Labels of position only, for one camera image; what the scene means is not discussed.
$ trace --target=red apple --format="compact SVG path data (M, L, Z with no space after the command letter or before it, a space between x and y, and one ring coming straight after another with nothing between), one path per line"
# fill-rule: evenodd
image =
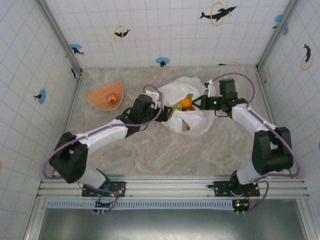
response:
M111 93L110 95L108 95L106 97L106 100L110 103L110 104L114 104L118 101L118 97L116 94L114 93Z

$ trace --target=white tiled wall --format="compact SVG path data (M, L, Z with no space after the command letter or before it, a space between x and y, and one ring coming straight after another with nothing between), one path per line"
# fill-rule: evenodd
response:
M21 239L75 79L34 0L0 0L0 239ZM34 100L46 89L43 104Z
M169 58L170 66L257 64L289 0L221 0L212 14L236 9L220 26L200 19L215 0L46 2L68 43L82 46L84 56L75 55L82 68L103 68L159 66L159 57ZM130 32L116 42L118 26Z
M301 1L288 27L263 69L265 87L276 123L291 132L316 209L312 213L320 217L320 1ZM305 44L313 55L306 65Z

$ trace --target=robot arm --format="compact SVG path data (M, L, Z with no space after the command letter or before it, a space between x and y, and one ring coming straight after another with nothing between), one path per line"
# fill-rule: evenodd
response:
M155 118L162 122L169 119L171 107L160 108L159 95L151 91L145 91L135 99L132 107L127 108L121 115L110 123L94 130L73 135L64 133L55 149L79 139L56 153L50 160L50 165L65 179L67 183L81 182L94 188L100 188L108 177L98 169L87 167L87 157L101 147L116 140L124 139L139 132L143 125Z
M280 172L293 166L294 160L289 150L265 127L265 124L267 123L271 129L275 130L291 147L290 131L286 127L277 127L267 122L251 106L247 106L248 102L245 99L238 98L233 79L219 81L221 96L211 96L210 92L213 88L211 80L204 85L208 88L208 95L195 99L192 101L193 105L201 110L221 110L228 117L240 123L253 137L252 161L231 175L230 190L232 193L241 195L251 188L252 183L261 175ZM263 120L263 123L249 110Z

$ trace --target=gray marble surface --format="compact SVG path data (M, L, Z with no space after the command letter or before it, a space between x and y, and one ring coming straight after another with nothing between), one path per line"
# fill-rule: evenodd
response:
M122 67L86 69L76 100L69 131L87 132L109 123L126 108L146 84L161 87L180 77L197 77L202 82L221 74L239 72L248 75L256 86L252 107L268 119L253 65ZM234 78L239 98L249 100L253 90L241 76ZM85 96L99 87L122 80L124 99L118 109L103 111L87 102ZM172 132L161 123L150 124L147 130L115 141L88 157L88 166L106 174L124 175L229 175L248 164L253 138L233 119L215 118L209 131L199 137Z

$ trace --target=plastic bag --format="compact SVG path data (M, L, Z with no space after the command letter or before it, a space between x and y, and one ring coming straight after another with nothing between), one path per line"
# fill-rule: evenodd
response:
M192 100L205 93L206 88L197 77L180 77L175 81L159 88L162 92L163 104L173 107L187 94L193 94ZM174 111L172 117L162 124L178 134L199 137L207 132L214 122L215 114L209 110L199 110L195 107L194 111Z

